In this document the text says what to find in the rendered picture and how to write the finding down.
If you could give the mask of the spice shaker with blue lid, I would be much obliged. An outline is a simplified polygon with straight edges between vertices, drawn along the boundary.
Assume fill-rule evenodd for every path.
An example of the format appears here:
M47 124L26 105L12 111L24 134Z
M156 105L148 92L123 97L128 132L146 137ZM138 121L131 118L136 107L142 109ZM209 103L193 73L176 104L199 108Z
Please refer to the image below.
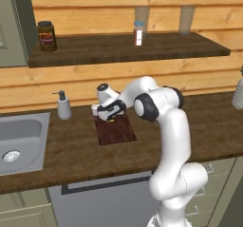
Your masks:
M134 22L134 43L137 47L142 45L143 28L144 23L142 21Z

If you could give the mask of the grey-green base cupboard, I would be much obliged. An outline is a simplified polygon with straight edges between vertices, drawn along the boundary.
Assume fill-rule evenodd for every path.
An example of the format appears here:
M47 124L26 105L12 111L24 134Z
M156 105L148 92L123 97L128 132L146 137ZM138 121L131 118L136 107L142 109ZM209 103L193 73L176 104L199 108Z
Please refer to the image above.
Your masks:
M0 227L58 227L48 189L0 195Z

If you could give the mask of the grey shelf bracket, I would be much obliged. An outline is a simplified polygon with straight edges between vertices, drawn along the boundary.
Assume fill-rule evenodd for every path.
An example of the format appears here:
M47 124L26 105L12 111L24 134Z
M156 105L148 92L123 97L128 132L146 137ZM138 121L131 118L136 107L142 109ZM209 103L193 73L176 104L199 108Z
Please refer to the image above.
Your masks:
M135 7L135 20L143 22L143 31L147 32L150 8Z
M195 13L194 6L181 6L178 32L181 35L189 35Z

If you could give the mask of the grey-green wall cupboard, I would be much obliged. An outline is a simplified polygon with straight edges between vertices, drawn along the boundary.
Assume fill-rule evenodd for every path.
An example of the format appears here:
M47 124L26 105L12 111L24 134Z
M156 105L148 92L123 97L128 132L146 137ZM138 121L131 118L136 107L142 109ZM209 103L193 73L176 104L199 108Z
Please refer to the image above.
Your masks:
M31 0L0 0L0 67L27 66L37 40Z

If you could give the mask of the grey steel sink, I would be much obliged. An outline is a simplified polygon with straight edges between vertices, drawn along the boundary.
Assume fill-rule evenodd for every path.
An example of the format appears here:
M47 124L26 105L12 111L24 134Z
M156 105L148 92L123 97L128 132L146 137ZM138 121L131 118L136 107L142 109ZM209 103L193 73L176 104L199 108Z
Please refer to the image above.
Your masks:
M0 176L44 167L50 113L0 117Z

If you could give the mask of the grey speckled bottle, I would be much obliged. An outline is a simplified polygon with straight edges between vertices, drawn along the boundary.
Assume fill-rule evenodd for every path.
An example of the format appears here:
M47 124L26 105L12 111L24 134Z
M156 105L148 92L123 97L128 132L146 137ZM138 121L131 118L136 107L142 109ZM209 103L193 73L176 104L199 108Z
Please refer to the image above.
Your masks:
M236 109L243 109L243 66L240 68L241 78L235 88L232 105Z

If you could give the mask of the dark wooden shelf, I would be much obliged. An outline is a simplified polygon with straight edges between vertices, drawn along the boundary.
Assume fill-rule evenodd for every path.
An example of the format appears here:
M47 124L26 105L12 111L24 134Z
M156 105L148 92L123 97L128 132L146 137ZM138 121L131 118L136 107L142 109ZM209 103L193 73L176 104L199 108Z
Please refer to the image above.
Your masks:
M43 52L36 43L28 66L96 65L231 54L228 48L195 32L148 33L139 47L134 45L132 34L57 37L56 42L57 49L52 52Z

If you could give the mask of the brown jar with dark lid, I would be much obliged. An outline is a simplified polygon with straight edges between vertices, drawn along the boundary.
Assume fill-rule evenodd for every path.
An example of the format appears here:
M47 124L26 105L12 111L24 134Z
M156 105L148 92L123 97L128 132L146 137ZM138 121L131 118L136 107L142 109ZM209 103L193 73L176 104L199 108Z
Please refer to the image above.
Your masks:
M37 26L40 47L43 52L57 49L54 26L50 21L40 21Z

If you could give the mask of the dark wooden cutting board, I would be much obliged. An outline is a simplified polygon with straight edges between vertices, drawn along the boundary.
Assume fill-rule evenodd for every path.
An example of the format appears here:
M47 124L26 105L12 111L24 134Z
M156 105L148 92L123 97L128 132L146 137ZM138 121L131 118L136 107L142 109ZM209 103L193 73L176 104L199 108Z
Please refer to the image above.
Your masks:
M109 145L121 142L132 142L137 139L128 117L123 114L111 122L105 122L94 116L99 145Z

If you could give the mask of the grey-green drawer front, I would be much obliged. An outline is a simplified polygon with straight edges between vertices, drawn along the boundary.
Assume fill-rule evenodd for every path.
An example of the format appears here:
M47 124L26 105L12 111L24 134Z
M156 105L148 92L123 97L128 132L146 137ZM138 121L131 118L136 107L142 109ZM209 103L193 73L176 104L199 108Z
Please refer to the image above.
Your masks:
M222 220L224 209L218 199L192 200L185 214L192 213L194 206L198 206L199 213L195 216L186 217L193 227L217 227Z
M196 195L194 195L193 200L198 200L215 194L220 194L228 177L228 174L209 177L207 184L203 186L205 188L206 194L202 197L196 197Z
M211 174L208 174L209 177L214 177L218 175L229 174L232 166L234 165L235 158L218 160L218 161L206 161L203 162L202 165L207 170L207 166L212 164L214 166L215 171Z

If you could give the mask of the white soap dispenser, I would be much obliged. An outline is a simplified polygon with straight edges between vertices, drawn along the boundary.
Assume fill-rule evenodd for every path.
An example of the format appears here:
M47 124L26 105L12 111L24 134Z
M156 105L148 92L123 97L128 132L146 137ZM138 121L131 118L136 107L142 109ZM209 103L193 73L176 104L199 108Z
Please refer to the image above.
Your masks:
M65 95L63 90L58 92L59 98L57 99L57 112L58 117L63 120L69 120L71 118L71 107L69 103L69 99Z

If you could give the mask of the grey dishwasher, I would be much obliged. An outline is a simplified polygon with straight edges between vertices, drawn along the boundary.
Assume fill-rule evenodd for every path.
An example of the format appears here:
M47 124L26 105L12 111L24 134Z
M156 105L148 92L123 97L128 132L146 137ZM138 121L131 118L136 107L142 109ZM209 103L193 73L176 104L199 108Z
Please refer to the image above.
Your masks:
M151 171L49 187L59 227L146 227L159 208Z

